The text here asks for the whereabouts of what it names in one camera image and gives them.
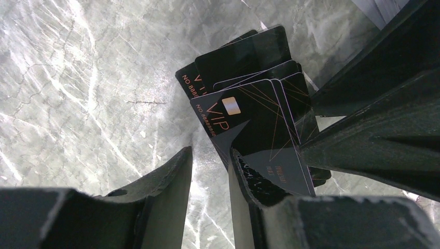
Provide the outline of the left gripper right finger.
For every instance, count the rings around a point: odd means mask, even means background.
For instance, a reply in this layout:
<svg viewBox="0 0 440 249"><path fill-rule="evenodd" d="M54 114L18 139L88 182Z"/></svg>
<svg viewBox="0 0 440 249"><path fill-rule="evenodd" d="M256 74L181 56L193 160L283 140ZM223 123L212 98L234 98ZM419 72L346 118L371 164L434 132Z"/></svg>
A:
<svg viewBox="0 0 440 249"><path fill-rule="evenodd" d="M413 201L394 196L294 196L230 150L236 248L439 248L439 233Z"/></svg>

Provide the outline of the black VIP card stack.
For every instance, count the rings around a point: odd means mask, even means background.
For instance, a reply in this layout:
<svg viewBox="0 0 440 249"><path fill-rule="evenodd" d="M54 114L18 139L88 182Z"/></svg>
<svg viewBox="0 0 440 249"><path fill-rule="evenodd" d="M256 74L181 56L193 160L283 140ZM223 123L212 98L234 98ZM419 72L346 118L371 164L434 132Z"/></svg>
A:
<svg viewBox="0 0 440 249"><path fill-rule="evenodd" d="M300 155L300 146L319 128L283 26L250 30L198 56L175 77L224 167L235 149L251 176L305 196L314 196L331 177Z"/></svg>

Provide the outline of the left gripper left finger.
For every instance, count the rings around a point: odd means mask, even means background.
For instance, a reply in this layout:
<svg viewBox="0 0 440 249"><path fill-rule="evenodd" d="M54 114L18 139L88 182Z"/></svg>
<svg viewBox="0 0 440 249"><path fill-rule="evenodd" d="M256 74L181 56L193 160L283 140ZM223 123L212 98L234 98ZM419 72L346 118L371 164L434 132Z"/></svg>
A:
<svg viewBox="0 0 440 249"><path fill-rule="evenodd" d="M184 147L105 196L2 188L1 248L180 248L192 164L192 148Z"/></svg>

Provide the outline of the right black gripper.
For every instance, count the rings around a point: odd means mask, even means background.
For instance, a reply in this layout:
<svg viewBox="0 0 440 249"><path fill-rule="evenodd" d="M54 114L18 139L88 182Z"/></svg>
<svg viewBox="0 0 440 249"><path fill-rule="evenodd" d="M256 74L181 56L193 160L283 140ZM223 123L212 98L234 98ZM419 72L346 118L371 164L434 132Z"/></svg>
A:
<svg viewBox="0 0 440 249"><path fill-rule="evenodd" d="M312 96L318 116L361 109L301 145L302 158L438 201L437 67L439 1L409 1Z"/></svg>

